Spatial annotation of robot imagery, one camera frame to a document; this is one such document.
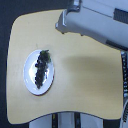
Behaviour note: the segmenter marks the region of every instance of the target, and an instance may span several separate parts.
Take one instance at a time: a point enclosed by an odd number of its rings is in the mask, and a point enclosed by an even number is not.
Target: table surface
[[[7,116],[12,124],[62,111],[119,119],[123,110],[120,51],[79,34],[55,29],[61,10],[24,15],[13,24],[7,61]],[[23,68],[34,50],[49,49],[54,81],[42,96],[31,94]]]

